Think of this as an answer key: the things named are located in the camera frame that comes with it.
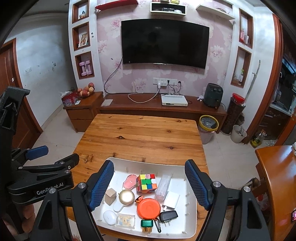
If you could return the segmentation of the person's left hand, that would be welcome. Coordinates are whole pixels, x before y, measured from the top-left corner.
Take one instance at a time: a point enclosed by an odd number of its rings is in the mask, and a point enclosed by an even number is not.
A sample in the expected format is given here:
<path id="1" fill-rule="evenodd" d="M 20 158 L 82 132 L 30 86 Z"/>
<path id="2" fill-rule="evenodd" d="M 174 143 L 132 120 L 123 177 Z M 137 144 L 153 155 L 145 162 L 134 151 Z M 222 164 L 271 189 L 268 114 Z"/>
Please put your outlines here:
<path id="1" fill-rule="evenodd" d="M 29 233 L 32 231 L 34 222 L 36 220 L 34 205 L 30 204 L 28 206 L 24 206 L 22 211 L 23 211 L 22 228 L 24 232 Z"/>

